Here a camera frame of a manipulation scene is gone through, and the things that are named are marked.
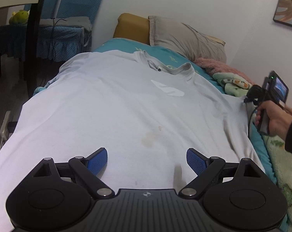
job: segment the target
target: beige pillow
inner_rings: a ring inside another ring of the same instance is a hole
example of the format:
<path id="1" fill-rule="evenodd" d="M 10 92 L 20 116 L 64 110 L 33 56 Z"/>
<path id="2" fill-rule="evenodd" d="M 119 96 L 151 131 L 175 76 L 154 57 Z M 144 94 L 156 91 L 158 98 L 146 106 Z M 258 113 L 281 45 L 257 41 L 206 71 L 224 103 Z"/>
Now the beige pillow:
<path id="1" fill-rule="evenodd" d="M 190 61 L 211 58 L 226 62 L 225 42 L 197 32 L 191 26 L 170 18 L 149 16 L 150 46 L 162 46 L 175 51 Z"/>

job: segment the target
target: blue gripper pad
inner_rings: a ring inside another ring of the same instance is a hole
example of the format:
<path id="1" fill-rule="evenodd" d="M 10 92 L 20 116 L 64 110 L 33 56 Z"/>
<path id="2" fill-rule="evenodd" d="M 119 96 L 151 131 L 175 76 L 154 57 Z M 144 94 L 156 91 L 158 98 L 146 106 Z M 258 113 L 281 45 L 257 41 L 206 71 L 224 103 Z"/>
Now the blue gripper pad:
<path id="1" fill-rule="evenodd" d="M 205 159 L 207 160 L 208 158 L 199 157 L 192 150 L 187 150 L 187 163 L 197 175 L 200 175 L 207 168 Z"/>
<path id="2" fill-rule="evenodd" d="M 107 151 L 105 148 L 100 148 L 86 159 L 88 160 L 87 168 L 97 175 L 107 163 Z"/>

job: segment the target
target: shirt logo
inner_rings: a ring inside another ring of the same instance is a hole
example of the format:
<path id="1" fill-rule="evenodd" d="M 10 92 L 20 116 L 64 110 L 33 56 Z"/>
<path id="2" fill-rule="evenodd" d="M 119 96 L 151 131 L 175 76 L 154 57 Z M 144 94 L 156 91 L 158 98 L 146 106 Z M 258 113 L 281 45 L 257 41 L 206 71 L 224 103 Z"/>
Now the shirt logo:
<path id="1" fill-rule="evenodd" d="M 177 97 L 182 97 L 185 95 L 185 93 L 183 91 L 180 91 L 176 88 L 173 87 L 168 87 L 167 85 L 161 84 L 159 82 L 156 82 L 154 80 L 151 80 L 151 82 L 153 82 L 153 84 L 158 87 L 159 89 L 161 89 L 162 91 L 164 91 L 165 93 L 167 93 L 169 96 L 177 96 Z"/>

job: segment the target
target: pink fluffy blanket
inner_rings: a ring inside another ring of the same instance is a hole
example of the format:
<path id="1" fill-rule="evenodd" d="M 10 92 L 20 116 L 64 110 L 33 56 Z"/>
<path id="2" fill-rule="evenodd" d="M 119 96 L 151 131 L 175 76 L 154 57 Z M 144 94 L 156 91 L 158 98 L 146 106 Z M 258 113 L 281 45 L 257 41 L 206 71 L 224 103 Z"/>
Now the pink fluffy blanket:
<path id="1" fill-rule="evenodd" d="M 231 66 L 228 66 L 225 63 L 222 63 L 220 61 L 214 60 L 214 59 L 206 59 L 206 58 L 202 58 L 199 57 L 197 59 L 194 60 L 194 63 L 205 69 L 206 72 L 213 76 L 213 74 L 218 73 L 218 72 L 230 72 L 236 75 L 241 76 L 242 78 L 244 78 L 248 83 L 254 85 L 255 83 L 249 78 L 247 77 L 243 72 L 240 72 L 239 70 L 232 68 Z"/>

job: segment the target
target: human hand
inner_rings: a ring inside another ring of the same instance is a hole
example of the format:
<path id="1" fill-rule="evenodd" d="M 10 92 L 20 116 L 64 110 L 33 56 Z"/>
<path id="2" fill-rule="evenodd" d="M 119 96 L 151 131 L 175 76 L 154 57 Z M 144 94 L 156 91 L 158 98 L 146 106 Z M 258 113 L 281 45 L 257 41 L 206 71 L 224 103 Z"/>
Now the human hand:
<path id="1" fill-rule="evenodd" d="M 269 135 L 278 135 L 283 140 L 286 140 L 286 136 L 289 127 L 292 123 L 292 116 L 286 113 L 278 105 L 272 101 L 264 101 L 257 108 L 257 116 L 255 117 L 255 125 L 257 126 L 261 120 L 261 111 L 266 110 L 269 116 Z"/>

